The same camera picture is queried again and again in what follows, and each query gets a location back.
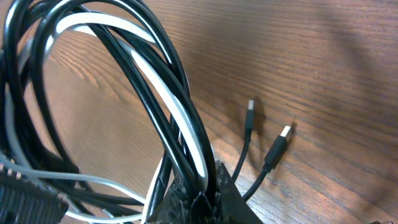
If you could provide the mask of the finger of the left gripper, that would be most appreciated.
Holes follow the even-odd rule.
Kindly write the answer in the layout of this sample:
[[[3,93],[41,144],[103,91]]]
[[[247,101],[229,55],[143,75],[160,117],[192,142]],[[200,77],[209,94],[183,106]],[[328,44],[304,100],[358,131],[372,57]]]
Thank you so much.
[[[57,195],[1,164],[1,224],[55,224],[67,210]]]

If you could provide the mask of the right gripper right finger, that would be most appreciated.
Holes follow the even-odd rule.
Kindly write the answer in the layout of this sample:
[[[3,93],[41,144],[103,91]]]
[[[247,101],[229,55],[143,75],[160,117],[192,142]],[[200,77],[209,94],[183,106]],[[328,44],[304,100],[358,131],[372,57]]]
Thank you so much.
[[[226,166],[221,161],[216,161],[216,174],[215,223],[262,224],[262,221],[243,200]]]

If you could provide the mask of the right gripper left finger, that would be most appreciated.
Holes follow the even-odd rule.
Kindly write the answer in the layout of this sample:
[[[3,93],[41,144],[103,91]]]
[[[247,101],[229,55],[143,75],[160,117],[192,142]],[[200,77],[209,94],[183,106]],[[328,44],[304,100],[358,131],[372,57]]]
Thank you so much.
[[[191,196],[187,193],[180,176],[174,178],[162,202],[146,223],[197,224],[198,217],[193,212],[194,200],[199,194]]]

